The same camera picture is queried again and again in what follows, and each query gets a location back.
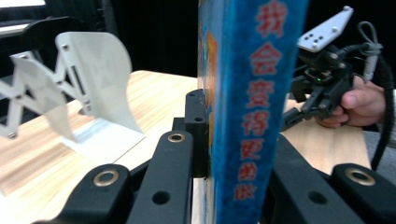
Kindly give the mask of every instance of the bolt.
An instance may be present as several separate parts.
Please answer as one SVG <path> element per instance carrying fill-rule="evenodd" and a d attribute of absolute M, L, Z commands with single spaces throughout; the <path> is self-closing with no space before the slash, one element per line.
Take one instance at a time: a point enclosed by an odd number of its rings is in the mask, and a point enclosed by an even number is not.
<path fill-rule="evenodd" d="M 332 72 L 327 70 L 326 72 L 322 72 L 321 74 L 325 77 L 329 77 Z"/>
<path fill-rule="evenodd" d="M 18 135 L 16 134 L 16 133 L 9 133 L 8 134 L 8 138 L 10 138 L 10 139 L 14 139 L 14 138 L 16 138 Z"/>
<path fill-rule="evenodd" d="M 335 54 L 335 53 L 331 53 L 331 54 L 330 54 L 330 57 L 331 57 L 332 59 L 334 59 L 334 60 L 337 60 L 337 59 L 338 59 L 338 55 Z"/>

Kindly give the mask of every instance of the cable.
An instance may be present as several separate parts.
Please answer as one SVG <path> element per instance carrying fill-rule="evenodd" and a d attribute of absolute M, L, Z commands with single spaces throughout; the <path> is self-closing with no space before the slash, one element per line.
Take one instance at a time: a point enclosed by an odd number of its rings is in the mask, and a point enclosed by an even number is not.
<path fill-rule="evenodd" d="M 305 68 L 307 68 L 307 67 L 308 67 L 308 65 L 306 65 L 306 64 L 301 65 L 300 67 L 295 68 L 294 71 L 293 71 L 293 73 L 296 73 L 296 72 L 298 72 L 298 71 L 301 71 L 301 70 L 303 70 L 303 69 L 305 69 Z"/>
<path fill-rule="evenodd" d="M 345 57 L 346 57 L 349 53 L 354 52 L 354 51 L 357 51 L 357 50 L 360 51 L 360 52 L 362 52 L 363 50 L 366 50 L 366 49 L 368 49 L 368 48 L 369 48 L 369 46 L 367 45 L 367 43 L 359 44 L 359 45 L 349 45 L 349 46 L 346 46 L 346 47 L 343 47 L 343 48 L 339 49 L 335 54 L 336 54 L 340 59 L 344 60 Z"/>
<path fill-rule="evenodd" d="M 370 39 L 366 33 L 363 31 L 363 26 L 367 25 L 372 33 L 372 38 Z M 378 55 L 381 53 L 383 48 L 381 44 L 378 43 L 378 38 L 376 36 L 376 30 L 374 26 L 368 21 L 361 21 L 358 24 L 359 33 L 367 41 L 367 49 L 361 49 L 362 55 L 367 56 L 366 65 L 364 66 L 363 76 L 366 81 L 373 79 L 373 74 L 375 71 L 376 63 L 378 60 Z"/>
<path fill-rule="evenodd" d="M 380 76 L 381 85 L 384 88 L 386 111 L 385 111 L 385 120 L 384 120 L 383 130 L 381 132 L 381 137 L 379 139 L 374 157 L 371 162 L 373 170 L 376 170 L 378 168 L 378 165 L 382 159 L 382 156 L 389 142 L 395 120 L 394 96 L 393 96 L 394 77 L 390 69 L 390 66 L 387 64 L 387 62 L 381 55 L 379 55 L 379 60 L 378 60 L 378 74 Z"/>

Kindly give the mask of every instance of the book spine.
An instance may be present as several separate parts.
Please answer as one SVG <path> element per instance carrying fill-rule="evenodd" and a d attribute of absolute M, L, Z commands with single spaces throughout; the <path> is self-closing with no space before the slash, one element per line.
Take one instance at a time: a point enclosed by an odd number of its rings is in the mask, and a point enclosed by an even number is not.
<path fill-rule="evenodd" d="M 211 148 L 216 223 L 260 218 L 306 4 L 225 1 L 219 8 Z"/>

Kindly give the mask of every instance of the finger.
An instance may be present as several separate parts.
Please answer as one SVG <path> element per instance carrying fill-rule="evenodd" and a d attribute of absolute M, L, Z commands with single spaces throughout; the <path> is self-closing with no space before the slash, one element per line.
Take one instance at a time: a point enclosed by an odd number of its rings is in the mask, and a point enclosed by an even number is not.
<path fill-rule="evenodd" d="M 347 91 L 342 99 L 341 106 L 346 109 L 353 109 L 360 106 L 366 106 L 373 103 L 373 96 L 366 91 L 353 90 Z"/>
<path fill-rule="evenodd" d="M 353 110 L 350 110 L 347 112 L 348 116 L 350 117 L 350 120 L 348 121 L 348 125 L 351 126 L 367 126 L 373 123 L 376 123 L 378 120 L 377 116 L 365 116 L 361 115 L 359 113 L 356 113 Z"/>
<path fill-rule="evenodd" d="M 364 85 L 366 85 L 366 82 L 364 81 L 364 79 L 362 77 L 355 76 L 353 78 L 353 89 L 360 89 Z"/>
<path fill-rule="evenodd" d="M 337 106 L 332 112 L 333 115 L 342 115 L 344 114 L 344 109 L 341 106 Z"/>
<path fill-rule="evenodd" d="M 347 114 L 342 115 L 333 115 L 327 119 L 324 119 L 323 122 L 334 124 L 334 123 L 344 123 L 348 121 L 349 116 Z"/>
<path fill-rule="evenodd" d="M 333 115 L 327 119 L 320 120 L 315 118 L 317 123 L 328 128 L 338 128 L 349 121 L 349 116 L 347 114 Z"/>
<path fill-rule="evenodd" d="M 341 123 L 327 123 L 323 120 L 317 120 L 317 123 L 326 128 L 339 128 L 341 127 Z"/>

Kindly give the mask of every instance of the white base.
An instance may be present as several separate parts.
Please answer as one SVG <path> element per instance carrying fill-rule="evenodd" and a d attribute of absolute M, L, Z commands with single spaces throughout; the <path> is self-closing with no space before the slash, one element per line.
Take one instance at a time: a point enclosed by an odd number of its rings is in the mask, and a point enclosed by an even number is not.
<path fill-rule="evenodd" d="M 115 162 L 146 137 L 105 119 L 95 119 L 73 134 L 76 142 L 64 137 L 62 143 L 99 164 Z"/>

